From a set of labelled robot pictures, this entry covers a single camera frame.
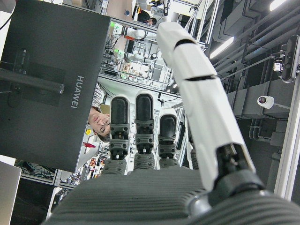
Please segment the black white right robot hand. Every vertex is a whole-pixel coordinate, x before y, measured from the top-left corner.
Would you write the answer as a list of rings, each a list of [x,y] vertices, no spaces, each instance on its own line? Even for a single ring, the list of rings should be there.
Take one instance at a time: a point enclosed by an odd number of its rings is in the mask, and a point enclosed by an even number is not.
[[[109,159],[102,175],[73,189],[47,225],[297,225],[298,205],[268,192],[209,59],[177,23],[163,22],[157,44],[179,85],[199,169],[177,166],[170,146],[161,168],[136,156]]]

